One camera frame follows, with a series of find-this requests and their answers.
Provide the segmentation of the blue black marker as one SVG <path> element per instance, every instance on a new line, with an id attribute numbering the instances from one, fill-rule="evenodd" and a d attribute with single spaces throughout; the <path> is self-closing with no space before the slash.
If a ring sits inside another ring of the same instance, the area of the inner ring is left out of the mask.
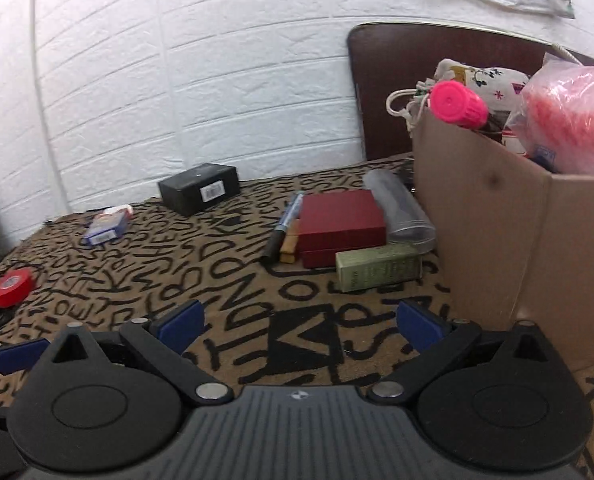
<path id="1" fill-rule="evenodd" d="M 279 223 L 272 231 L 259 257 L 259 262 L 263 266 L 272 266 L 279 260 L 288 228 L 291 226 L 291 222 L 298 217 L 305 195 L 305 192 L 297 192 L 288 202 Z"/>

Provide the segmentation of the dark red gift box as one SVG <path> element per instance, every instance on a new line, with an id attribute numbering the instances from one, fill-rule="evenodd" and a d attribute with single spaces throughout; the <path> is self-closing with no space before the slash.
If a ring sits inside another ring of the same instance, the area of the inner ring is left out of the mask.
<path id="1" fill-rule="evenodd" d="M 306 269 L 333 268 L 337 252 L 386 243 L 384 214 L 369 190 L 308 194 L 303 199 L 297 249 Z"/>

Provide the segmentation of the pink cap black marker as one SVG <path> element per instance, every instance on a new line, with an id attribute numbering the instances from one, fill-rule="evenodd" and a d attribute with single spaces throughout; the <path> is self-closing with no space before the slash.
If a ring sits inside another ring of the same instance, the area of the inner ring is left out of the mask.
<path id="1" fill-rule="evenodd" d="M 483 99 L 454 80 L 440 81 L 429 92 L 431 113 L 446 122 L 466 129 L 480 129 L 487 124 L 489 110 Z"/>

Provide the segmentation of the red tape roll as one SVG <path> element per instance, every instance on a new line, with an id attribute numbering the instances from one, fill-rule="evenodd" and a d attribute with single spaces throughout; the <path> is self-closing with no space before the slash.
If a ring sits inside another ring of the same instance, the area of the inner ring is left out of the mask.
<path id="1" fill-rule="evenodd" d="M 0 309 L 17 306 L 23 302 L 35 288 L 32 270 L 18 269 L 0 278 Z"/>

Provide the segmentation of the small green box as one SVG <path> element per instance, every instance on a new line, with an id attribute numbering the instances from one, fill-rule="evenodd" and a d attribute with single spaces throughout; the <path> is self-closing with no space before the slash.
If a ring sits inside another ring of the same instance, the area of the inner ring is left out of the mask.
<path id="1" fill-rule="evenodd" d="M 336 270 L 342 292 L 415 281 L 423 274 L 422 257 L 408 243 L 337 252 Z"/>

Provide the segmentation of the clear plastic case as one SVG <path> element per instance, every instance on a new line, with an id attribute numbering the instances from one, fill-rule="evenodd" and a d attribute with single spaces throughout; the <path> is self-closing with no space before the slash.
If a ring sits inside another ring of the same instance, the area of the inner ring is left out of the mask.
<path id="1" fill-rule="evenodd" d="M 389 244 L 410 244 L 420 254 L 436 247 L 435 226 L 393 172 L 373 169 L 364 174 L 363 185 L 383 211 Z"/>

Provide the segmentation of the brown cardboard box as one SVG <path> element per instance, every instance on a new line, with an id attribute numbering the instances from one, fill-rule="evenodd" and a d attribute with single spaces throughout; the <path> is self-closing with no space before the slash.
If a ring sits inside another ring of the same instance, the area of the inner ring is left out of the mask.
<path id="1" fill-rule="evenodd" d="M 487 330 L 535 322 L 572 370 L 594 364 L 594 177 L 552 174 L 424 113 L 416 197 L 458 313 Z"/>

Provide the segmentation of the blue card box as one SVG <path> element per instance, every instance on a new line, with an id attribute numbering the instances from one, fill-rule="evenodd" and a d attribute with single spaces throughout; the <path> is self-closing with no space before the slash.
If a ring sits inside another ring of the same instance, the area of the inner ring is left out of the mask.
<path id="1" fill-rule="evenodd" d="M 117 240 L 125 234 L 133 216 L 134 208 L 129 204 L 106 208 L 93 217 L 82 241 L 93 247 Z"/>

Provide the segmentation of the black box with barcode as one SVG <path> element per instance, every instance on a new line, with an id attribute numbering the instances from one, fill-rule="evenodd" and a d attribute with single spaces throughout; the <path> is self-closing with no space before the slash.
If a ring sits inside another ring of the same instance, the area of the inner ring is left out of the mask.
<path id="1" fill-rule="evenodd" d="M 163 204 L 192 217 L 241 193 L 233 166 L 201 164 L 157 183 Z"/>

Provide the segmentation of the small wooden block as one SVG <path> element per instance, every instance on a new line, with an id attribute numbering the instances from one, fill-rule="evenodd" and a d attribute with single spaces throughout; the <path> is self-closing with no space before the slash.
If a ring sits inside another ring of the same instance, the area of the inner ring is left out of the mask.
<path id="1" fill-rule="evenodd" d="M 281 263 L 295 263 L 297 260 L 297 234 L 286 234 L 280 249 Z"/>

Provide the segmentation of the patterned tan black cloth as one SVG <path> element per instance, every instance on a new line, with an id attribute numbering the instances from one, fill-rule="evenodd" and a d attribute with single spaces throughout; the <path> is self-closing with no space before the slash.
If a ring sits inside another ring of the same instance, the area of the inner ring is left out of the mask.
<path id="1" fill-rule="evenodd" d="M 0 344 L 44 338 L 0 375 L 19 479 L 594 479 L 594 366 L 575 372 L 535 322 L 481 327 L 446 373 L 403 404 L 367 397 L 419 354 L 396 310 L 464 318 L 438 258 L 415 281 L 342 292 L 331 269 L 263 266 L 297 192 L 359 190 L 363 167 L 244 185 L 185 218 L 148 200 L 127 232 L 89 247 L 92 214 L 48 222 L 0 263 L 35 288 Z M 234 399 L 194 404 L 148 372 L 119 328 L 190 301 L 204 332 L 183 358 Z"/>

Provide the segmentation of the pink plastic bag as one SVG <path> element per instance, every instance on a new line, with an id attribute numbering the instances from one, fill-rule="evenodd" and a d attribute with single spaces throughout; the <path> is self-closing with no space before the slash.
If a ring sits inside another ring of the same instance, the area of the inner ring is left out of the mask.
<path id="1" fill-rule="evenodd" d="M 594 66 L 545 55 L 506 128 L 558 174 L 594 176 Z"/>

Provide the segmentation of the floral drawstring pouch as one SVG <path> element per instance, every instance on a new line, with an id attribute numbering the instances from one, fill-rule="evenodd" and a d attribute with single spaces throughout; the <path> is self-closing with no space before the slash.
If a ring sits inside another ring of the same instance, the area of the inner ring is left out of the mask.
<path id="1" fill-rule="evenodd" d="M 519 95 L 530 77 L 513 68 L 476 67 L 444 58 L 433 76 L 416 82 L 414 88 L 400 89 L 386 98 L 386 112 L 393 117 L 403 118 L 412 130 L 428 106 L 429 92 L 440 81 L 461 82 L 475 91 L 486 103 L 489 118 L 483 131 L 502 131 L 510 112 L 519 102 Z"/>

